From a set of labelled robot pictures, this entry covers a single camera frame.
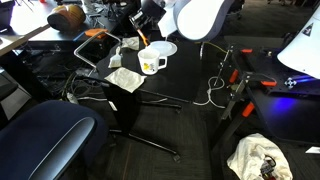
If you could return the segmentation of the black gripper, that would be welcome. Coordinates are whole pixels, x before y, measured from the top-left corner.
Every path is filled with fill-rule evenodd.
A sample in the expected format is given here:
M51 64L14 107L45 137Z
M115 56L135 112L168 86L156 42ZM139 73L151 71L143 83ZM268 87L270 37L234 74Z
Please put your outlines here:
M144 13L142 10L138 10L129 16L129 21L136 30L142 29L146 24L151 22L152 19L153 17L151 15Z

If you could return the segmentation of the black breadboard robot base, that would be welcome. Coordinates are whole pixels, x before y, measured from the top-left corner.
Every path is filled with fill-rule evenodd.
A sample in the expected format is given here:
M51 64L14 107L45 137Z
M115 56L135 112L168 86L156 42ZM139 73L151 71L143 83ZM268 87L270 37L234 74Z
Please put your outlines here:
M250 58L239 50L234 52L233 63L242 77L249 76L246 93L269 133L281 140L320 145L319 100L267 93L257 76L268 74L255 71Z

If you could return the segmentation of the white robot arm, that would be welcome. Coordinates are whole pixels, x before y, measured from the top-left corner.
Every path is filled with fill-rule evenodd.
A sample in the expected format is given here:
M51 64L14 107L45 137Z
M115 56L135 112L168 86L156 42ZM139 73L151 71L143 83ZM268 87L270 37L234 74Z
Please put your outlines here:
M215 38L234 0L140 0L140 8L129 16L136 30L158 19L162 37L178 32L192 41Z

